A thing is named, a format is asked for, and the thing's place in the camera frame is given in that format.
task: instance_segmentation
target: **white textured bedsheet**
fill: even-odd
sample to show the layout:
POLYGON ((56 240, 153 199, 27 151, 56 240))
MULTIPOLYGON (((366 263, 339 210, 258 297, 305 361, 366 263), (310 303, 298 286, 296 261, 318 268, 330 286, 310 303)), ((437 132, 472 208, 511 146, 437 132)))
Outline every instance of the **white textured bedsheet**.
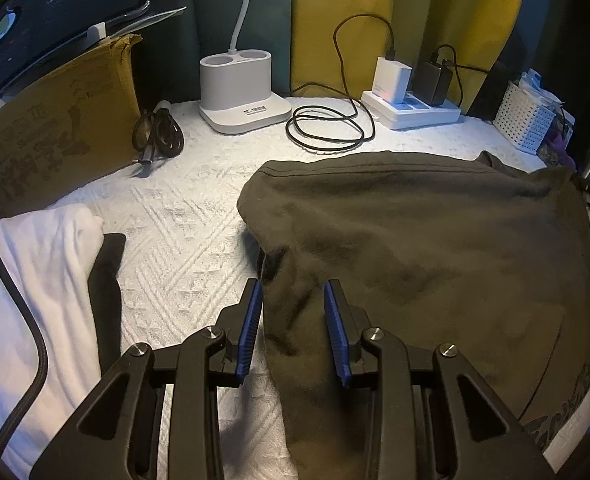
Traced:
MULTIPOLYGON (((349 111, 335 99, 292 101, 294 106, 323 102, 349 111)), ((245 182, 267 160, 308 162, 329 156, 290 142, 283 123, 224 136, 204 123, 196 102, 174 105, 172 112, 184 130, 181 155, 155 162, 148 176, 140 166, 130 166, 58 202, 85 203, 104 219, 105 232, 122 232, 128 238, 118 276, 124 300, 122 349, 138 341, 153 348, 178 344, 212 324, 224 306, 236 303, 246 279, 255 276, 257 255, 235 207, 245 182)), ((310 122, 307 128, 327 134, 329 128, 347 126, 310 122)), ((493 126, 472 118, 407 132, 377 123, 376 138, 354 152, 381 150, 468 160, 488 150, 515 168, 544 167, 536 156, 516 150, 493 126)), ((167 402, 160 479, 166 478, 168 422, 167 402)), ((219 392, 219 426, 227 479, 297 476, 285 444, 277 390, 268 375, 261 327, 245 384, 219 392)))

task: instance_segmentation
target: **yellow curtain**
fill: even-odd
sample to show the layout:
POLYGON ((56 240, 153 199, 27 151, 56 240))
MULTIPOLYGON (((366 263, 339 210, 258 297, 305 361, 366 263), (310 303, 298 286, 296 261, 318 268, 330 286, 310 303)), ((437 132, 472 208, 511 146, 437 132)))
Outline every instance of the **yellow curtain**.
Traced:
MULTIPOLYGON (((421 57, 428 59, 438 44, 449 43, 457 49, 459 64, 489 70, 504 48, 515 24, 521 0, 431 0, 421 57)), ((452 57, 448 50, 442 54, 452 57)), ((462 110, 466 111, 479 92, 485 75, 459 71, 464 87, 462 110)), ((449 100, 459 101, 455 77, 449 100)))
MULTIPOLYGON (((440 43, 457 49, 460 64, 489 69, 514 26, 521 0, 293 0, 291 88, 318 81, 341 88, 333 30, 357 12, 377 12, 392 19, 397 59, 414 66, 440 43)), ((383 25, 368 18, 348 22, 339 33, 352 95, 370 89, 377 56, 387 45, 383 25)), ((468 110, 484 80, 480 73, 460 71, 468 110)), ((454 80, 448 97, 457 102, 454 80)), ((312 89, 306 95, 329 95, 312 89)))
MULTIPOLYGON (((316 81, 341 89, 339 60, 333 46, 333 31, 347 16, 377 12, 387 19, 393 0, 293 0, 291 47, 291 88, 316 81)), ((338 43, 346 65, 346 80, 354 96, 370 88, 377 56, 386 50, 386 25, 369 18, 356 18, 338 33, 338 43)), ((334 95, 310 89, 304 95, 334 95)))

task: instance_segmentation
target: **white power adapter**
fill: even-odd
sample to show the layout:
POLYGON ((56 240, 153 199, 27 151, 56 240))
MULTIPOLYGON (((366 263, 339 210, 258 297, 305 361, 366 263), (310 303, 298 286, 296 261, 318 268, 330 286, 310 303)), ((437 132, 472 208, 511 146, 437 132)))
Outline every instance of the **white power adapter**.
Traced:
POLYGON ((404 63, 378 57, 373 93, 390 104, 402 103, 406 97, 411 71, 404 63))

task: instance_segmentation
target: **cardboard box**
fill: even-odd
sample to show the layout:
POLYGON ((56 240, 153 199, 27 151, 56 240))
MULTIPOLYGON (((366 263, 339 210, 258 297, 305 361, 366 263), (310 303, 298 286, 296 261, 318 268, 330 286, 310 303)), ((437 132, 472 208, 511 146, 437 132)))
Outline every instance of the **cardboard box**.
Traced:
POLYGON ((140 116, 128 34, 43 76, 0 110, 0 218, 42 209, 123 168, 140 116))

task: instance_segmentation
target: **white plastic basket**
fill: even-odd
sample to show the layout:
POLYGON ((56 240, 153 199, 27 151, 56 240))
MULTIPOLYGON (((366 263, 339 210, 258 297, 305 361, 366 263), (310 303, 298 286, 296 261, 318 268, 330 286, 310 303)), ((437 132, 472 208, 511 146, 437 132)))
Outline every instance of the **white plastic basket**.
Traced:
POLYGON ((518 150, 535 155, 553 119, 555 112, 538 105, 527 92, 508 83, 502 106, 492 124, 518 150))

